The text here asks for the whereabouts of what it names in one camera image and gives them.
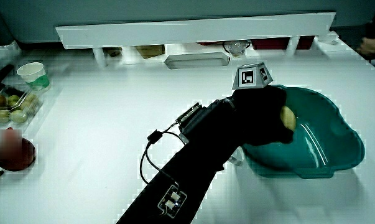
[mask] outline black wire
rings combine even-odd
[[[150,147],[150,144],[147,143],[146,149],[145,149],[144,152],[143,152],[142,159],[140,160],[140,176],[142,177],[142,180],[143,180],[146,184],[149,184],[149,183],[148,183],[148,181],[146,181],[146,179],[145,179],[144,176],[143,176],[142,166],[143,166],[143,159],[144,159],[144,156],[145,156],[147,150],[149,149],[149,147]]]
[[[183,143],[183,145],[186,145],[186,143],[184,143],[182,141],[182,139],[175,133],[171,133],[171,132],[168,132],[168,131],[163,131],[162,132],[163,134],[172,134],[174,136],[176,136],[177,138],[179,138],[179,140],[181,140],[181,142]],[[166,175],[168,178],[170,178],[172,181],[175,182],[175,184],[177,185],[177,189],[179,189],[179,183],[176,182],[175,179],[173,179],[170,175],[168,175],[167,173],[165,173],[162,169],[158,168],[151,160],[150,160],[150,157],[148,155],[148,150],[150,148],[150,145],[149,143],[147,143],[147,146],[146,146],[146,149],[144,150],[144,153],[142,155],[142,159],[140,161],[140,176],[142,177],[142,180],[146,183],[146,184],[149,184],[148,181],[146,181],[146,179],[144,178],[143,176],[143,171],[142,171],[142,165],[143,165],[143,160],[144,160],[144,156],[146,157],[147,161],[149,161],[150,165],[152,165],[155,169],[157,169],[159,172],[163,173],[164,175]]]
[[[171,133],[171,132],[168,132],[168,131],[163,131],[162,133],[165,133],[165,134],[172,134],[174,136],[176,136],[177,138],[179,138],[179,140],[183,143],[183,145],[186,145],[185,142],[183,142],[183,140],[175,133]]]

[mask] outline black glove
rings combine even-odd
[[[290,143],[294,132],[280,118],[285,106],[285,90],[266,86],[259,89],[240,89],[232,95],[238,117],[238,132],[244,143],[253,146],[271,142]]]

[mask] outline white table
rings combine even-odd
[[[246,162],[226,164],[193,223],[375,223],[375,68],[341,43],[321,48],[326,54],[258,51],[227,67],[188,70],[162,63],[99,69],[86,50],[29,55],[21,64],[42,59],[52,89],[24,133],[37,148],[34,166],[0,177],[0,224],[115,223],[144,188],[139,160],[147,135],[196,101],[205,106],[231,95],[237,66],[256,60],[265,62],[272,84],[329,97],[360,134],[366,157],[317,180],[265,179]],[[181,147],[166,136],[149,155],[162,167]],[[197,155],[192,166],[201,162]],[[148,179],[157,173],[146,162],[143,172]]]

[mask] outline teal bowl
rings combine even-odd
[[[290,144],[243,146],[257,174],[268,178],[331,178],[336,170],[353,168],[364,159],[362,140],[330,99],[306,88],[273,86],[287,92],[285,105],[295,113],[297,126]]]

